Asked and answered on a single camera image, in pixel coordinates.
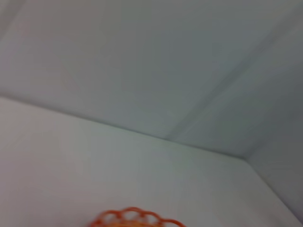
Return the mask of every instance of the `white wall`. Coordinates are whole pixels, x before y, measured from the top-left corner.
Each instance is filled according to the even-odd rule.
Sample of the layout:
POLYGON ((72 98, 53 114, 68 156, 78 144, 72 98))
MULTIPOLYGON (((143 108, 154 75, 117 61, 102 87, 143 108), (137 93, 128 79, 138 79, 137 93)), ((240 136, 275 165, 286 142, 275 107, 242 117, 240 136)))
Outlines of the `white wall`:
POLYGON ((283 127, 249 162, 303 222, 303 118, 283 127))
POLYGON ((301 227, 240 159, 0 99, 0 225, 139 206, 188 227, 301 227))

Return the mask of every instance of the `orange object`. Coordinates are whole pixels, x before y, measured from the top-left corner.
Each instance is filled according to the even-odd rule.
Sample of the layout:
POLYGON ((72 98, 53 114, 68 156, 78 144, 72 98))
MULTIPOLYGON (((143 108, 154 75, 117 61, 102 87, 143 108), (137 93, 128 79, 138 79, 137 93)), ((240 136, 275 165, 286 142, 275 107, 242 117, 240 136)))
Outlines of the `orange object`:
POLYGON ((101 213, 89 227, 165 227, 168 223, 175 224, 176 227, 186 227, 176 220, 163 219, 154 212, 144 211, 136 207, 129 207, 120 211, 105 211, 101 213), (135 212, 137 214, 133 218, 127 219, 125 215, 128 212, 135 212), (148 216, 153 216, 156 221, 154 223, 148 223, 148 216))

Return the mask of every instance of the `white surface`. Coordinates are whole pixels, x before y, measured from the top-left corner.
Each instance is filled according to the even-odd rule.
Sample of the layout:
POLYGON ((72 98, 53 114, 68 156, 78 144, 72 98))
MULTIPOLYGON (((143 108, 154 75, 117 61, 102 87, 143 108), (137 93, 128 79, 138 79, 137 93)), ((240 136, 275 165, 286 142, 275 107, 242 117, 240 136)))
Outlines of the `white surface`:
POLYGON ((0 92, 164 137, 299 2, 27 0, 0 92))
POLYGON ((284 126, 249 162, 303 222, 303 118, 284 126))
POLYGON ((0 225, 139 206, 188 227, 301 227, 244 161, 0 99, 0 225))
POLYGON ((246 156, 302 113, 303 21, 268 49, 175 140, 246 156))

